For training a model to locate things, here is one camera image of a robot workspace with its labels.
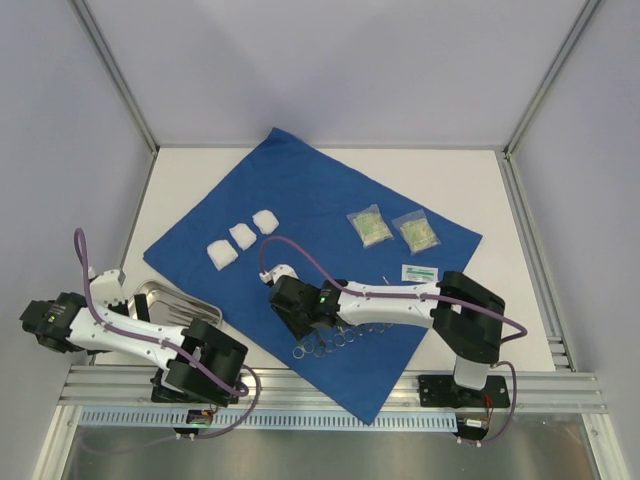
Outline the steel pointed scissors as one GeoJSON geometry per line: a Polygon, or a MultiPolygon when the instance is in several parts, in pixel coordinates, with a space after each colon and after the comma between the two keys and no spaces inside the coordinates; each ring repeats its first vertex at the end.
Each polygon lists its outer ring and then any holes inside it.
{"type": "Polygon", "coordinates": [[[339,330],[334,336],[333,336],[333,343],[337,346],[337,347],[344,347],[348,341],[346,338],[346,332],[339,330]]]}

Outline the white gauze pad large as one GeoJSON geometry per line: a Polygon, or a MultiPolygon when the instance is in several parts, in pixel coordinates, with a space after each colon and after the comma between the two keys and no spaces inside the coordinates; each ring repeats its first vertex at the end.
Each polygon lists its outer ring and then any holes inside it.
{"type": "Polygon", "coordinates": [[[228,240],[216,240],[207,246],[207,254],[218,271],[238,258],[238,253],[228,240]]]}

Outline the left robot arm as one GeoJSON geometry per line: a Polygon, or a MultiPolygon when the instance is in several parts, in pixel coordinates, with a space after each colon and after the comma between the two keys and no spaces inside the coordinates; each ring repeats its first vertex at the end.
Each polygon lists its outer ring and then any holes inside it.
{"type": "Polygon", "coordinates": [[[31,301],[19,320],[52,351],[119,352],[151,362],[157,367],[154,403],[226,407],[249,393],[240,378],[248,348],[200,319],[188,326],[157,325],[62,293],[31,301]]]}

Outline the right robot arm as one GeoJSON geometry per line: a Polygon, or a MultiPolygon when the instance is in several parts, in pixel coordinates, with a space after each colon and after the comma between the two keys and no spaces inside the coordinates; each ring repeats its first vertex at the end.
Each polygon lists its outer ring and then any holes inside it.
{"type": "Polygon", "coordinates": [[[487,392],[489,368],[499,360],[505,302],[460,272],[441,281],[373,286],[327,280],[316,287],[289,267],[262,273],[269,302],[298,340],[319,328],[393,324],[434,330],[456,355],[450,390],[456,401],[475,404],[487,392]]]}

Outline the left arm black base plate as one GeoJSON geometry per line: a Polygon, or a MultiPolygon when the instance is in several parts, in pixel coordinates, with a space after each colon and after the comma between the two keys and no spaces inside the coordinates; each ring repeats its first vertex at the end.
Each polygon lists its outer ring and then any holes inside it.
{"type": "Polygon", "coordinates": [[[181,403],[181,404],[212,404],[223,408],[228,407],[230,404],[237,404],[238,397],[231,394],[220,391],[215,400],[205,399],[204,397],[193,396],[189,393],[184,393],[179,390],[168,388],[162,383],[162,371],[158,370],[156,374],[150,379],[152,386],[151,401],[153,403],[181,403]]]}

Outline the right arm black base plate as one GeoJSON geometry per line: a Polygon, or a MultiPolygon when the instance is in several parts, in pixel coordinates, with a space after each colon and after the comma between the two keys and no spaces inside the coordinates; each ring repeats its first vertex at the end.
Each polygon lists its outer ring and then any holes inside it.
{"type": "Polygon", "coordinates": [[[418,394],[424,408],[508,408],[511,399],[506,380],[490,375],[482,390],[457,385],[452,375],[419,375],[418,394]]]}

